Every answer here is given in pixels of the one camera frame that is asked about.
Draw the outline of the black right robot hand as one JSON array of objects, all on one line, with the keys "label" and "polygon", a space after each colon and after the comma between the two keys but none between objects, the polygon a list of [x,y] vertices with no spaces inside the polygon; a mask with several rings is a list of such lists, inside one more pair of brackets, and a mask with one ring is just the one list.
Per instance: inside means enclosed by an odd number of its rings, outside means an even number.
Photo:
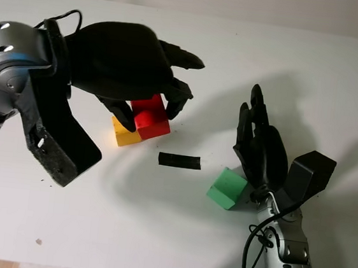
[{"label": "black right robot hand", "polygon": [[250,92],[250,103],[240,106],[236,144],[237,154],[248,182],[255,188],[278,191],[288,173],[287,152],[281,135],[269,123],[261,87]]}]

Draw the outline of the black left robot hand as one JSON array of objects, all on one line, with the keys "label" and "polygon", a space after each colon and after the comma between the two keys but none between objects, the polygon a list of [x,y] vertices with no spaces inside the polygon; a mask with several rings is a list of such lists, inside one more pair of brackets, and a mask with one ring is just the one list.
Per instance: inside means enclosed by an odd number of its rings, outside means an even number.
[{"label": "black left robot hand", "polygon": [[130,101],[162,94],[169,120],[193,98],[172,68],[203,69],[204,62],[178,45],[160,40],[142,24],[98,22],[65,37],[74,87],[94,94],[129,131],[136,130]]}]

